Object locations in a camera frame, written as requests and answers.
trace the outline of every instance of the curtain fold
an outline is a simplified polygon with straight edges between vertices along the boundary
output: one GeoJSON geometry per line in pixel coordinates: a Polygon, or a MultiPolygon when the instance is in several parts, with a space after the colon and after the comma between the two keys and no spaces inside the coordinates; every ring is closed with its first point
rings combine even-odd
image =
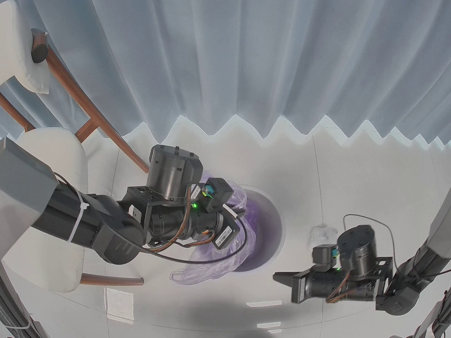
{"type": "MultiPolygon", "coordinates": [[[[121,135],[145,122],[162,141],[180,115],[211,135],[235,114],[307,134],[328,115],[348,137],[367,119],[451,140],[451,0],[16,1],[121,135]]],[[[5,89],[39,126],[87,121],[54,79],[5,89]]]]}

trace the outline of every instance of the purple plastic bag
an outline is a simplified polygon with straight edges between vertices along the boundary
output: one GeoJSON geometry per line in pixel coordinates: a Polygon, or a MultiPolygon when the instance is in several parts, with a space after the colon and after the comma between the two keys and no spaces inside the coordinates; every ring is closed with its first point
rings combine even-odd
{"type": "MultiPolygon", "coordinates": [[[[208,171],[204,171],[201,183],[205,183],[209,177],[211,177],[211,174],[208,171]]],[[[234,190],[228,203],[234,204],[234,208],[242,209],[246,207],[246,214],[241,218],[248,234],[248,241],[245,247],[238,254],[221,262],[212,264],[188,264],[185,268],[172,272],[170,279],[177,284],[191,285],[203,282],[207,279],[218,279],[237,269],[254,251],[259,208],[254,202],[247,200],[246,192],[243,188],[233,182],[228,182],[228,184],[234,190]]],[[[224,256],[229,256],[243,244],[244,240],[245,234],[243,227],[240,226],[240,232],[226,248],[217,250],[212,243],[201,245],[195,248],[189,260],[211,261],[224,256]]]]}

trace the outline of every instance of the white floor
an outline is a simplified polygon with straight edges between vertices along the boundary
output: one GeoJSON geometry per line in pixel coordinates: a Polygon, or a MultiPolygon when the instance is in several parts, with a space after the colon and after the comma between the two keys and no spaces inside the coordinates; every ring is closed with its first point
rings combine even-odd
{"type": "MultiPolygon", "coordinates": [[[[126,138],[146,160],[156,144],[146,126],[126,138]]],[[[382,139],[369,123],[347,139],[328,119],[308,136],[279,119],[262,139],[238,117],[213,137],[179,119],[164,143],[194,151],[216,176],[268,193],[286,224],[279,256],[253,274],[228,274],[181,286],[169,280],[170,272],[180,268],[176,263],[139,255],[129,264],[115,266],[87,250],[84,272],[143,277],[146,283],[115,289],[79,286],[67,294],[42,290],[10,272],[25,306],[50,337],[408,336],[451,285],[451,274],[438,277],[409,314],[392,317],[375,311],[372,302],[331,305],[310,299],[292,304],[290,289],[272,280],[275,271],[310,267],[310,229],[325,224],[342,232],[341,218],[347,213],[387,223],[394,234],[398,264],[413,256],[451,187],[449,145],[435,141],[427,146],[421,138],[410,142],[396,130],[382,139]]],[[[127,186],[145,183],[146,174],[98,132],[83,146],[89,162],[89,193],[111,194],[120,200],[127,186]]],[[[367,222],[350,218],[348,225],[358,223],[367,222]]],[[[378,254],[391,256],[389,233],[372,226],[378,254]]],[[[190,252],[174,247],[168,254],[188,258],[190,252]]],[[[0,337],[8,336],[2,332],[0,337]]]]}

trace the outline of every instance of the crumpled plastic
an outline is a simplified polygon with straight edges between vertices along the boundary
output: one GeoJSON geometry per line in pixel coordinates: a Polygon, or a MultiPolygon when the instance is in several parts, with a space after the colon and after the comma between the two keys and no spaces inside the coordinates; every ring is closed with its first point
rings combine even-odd
{"type": "MultiPolygon", "coordinates": [[[[210,172],[204,171],[200,180],[201,183],[205,183],[211,176],[212,175],[210,174],[210,172]]],[[[232,187],[234,192],[227,203],[233,204],[235,209],[243,209],[247,207],[248,200],[244,189],[233,182],[228,182],[228,184],[232,187]]],[[[248,235],[248,241],[238,254],[217,263],[188,264],[185,266],[185,268],[172,272],[170,279],[177,284],[192,285],[203,282],[207,279],[221,278],[225,274],[237,269],[255,249],[256,234],[252,226],[256,226],[257,210],[253,209],[255,204],[252,204],[251,202],[249,203],[252,206],[252,209],[248,211],[248,209],[246,208],[246,214],[240,218],[245,226],[248,235]],[[249,224],[247,216],[249,216],[251,222],[253,223],[252,226],[251,224],[249,224]]],[[[231,253],[240,248],[241,245],[243,245],[244,240],[245,234],[243,227],[240,226],[240,232],[227,247],[218,250],[212,243],[197,246],[189,260],[212,261],[225,256],[229,256],[231,253]]]]}
{"type": "Polygon", "coordinates": [[[313,227],[310,232],[310,242],[308,243],[308,250],[313,251],[313,248],[321,244],[336,244],[338,239],[338,230],[334,227],[313,227]]]}

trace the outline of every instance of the white chair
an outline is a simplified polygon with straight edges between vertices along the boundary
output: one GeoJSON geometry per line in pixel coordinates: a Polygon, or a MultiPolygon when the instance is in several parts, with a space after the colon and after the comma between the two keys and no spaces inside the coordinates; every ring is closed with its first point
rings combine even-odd
{"type": "MultiPolygon", "coordinates": [[[[28,90],[48,93],[50,72],[47,61],[31,59],[33,37],[19,5],[13,0],[0,4],[0,85],[12,76],[28,90]]],[[[16,143],[65,177],[76,189],[87,193],[87,158],[79,139],[60,127],[34,129],[8,103],[1,106],[24,127],[16,143]]],[[[33,227],[20,237],[3,261],[28,281],[54,292],[70,292],[79,284],[142,285],[143,279],[83,274],[85,249],[45,234],[33,227]]]]}

